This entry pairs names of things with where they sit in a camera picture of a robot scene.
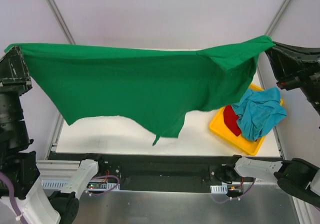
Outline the green t shirt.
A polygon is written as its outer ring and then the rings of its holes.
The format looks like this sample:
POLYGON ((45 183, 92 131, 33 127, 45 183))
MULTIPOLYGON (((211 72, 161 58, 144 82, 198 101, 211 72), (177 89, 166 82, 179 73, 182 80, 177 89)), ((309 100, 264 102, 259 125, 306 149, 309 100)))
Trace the green t shirt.
POLYGON ((31 77, 68 125, 121 116, 157 138, 177 138, 190 111, 238 102, 273 46, 268 36, 197 51, 19 44, 31 77))

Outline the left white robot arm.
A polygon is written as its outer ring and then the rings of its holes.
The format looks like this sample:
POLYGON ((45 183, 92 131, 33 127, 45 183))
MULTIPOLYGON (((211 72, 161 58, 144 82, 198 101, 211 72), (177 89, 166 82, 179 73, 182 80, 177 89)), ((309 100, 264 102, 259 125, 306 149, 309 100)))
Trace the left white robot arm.
POLYGON ((84 159, 60 190, 46 196, 36 152, 25 150, 29 138, 20 96, 32 88, 31 77, 20 47, 11 47, 0 61, 0 200, 11 207, 20 223, 73 223, 79 199, 89 181, 101 178, 106 167, 84 159))

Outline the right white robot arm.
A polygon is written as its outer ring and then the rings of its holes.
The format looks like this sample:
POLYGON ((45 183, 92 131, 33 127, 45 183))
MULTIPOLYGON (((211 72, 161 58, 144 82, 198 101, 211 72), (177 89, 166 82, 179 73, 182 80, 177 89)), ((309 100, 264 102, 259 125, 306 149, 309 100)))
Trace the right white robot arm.
MULTIPOLYGON (((313 108, 320 107, 320 50, 275 43, 266 51, 277 86, 287 91, 300 88, 313 108)), ((283 161, 255 160, 240 155, 225 168, 230 181, 258 178, 277 184, 285 193, 319 208, 319 167, 300 158, 283 161)))

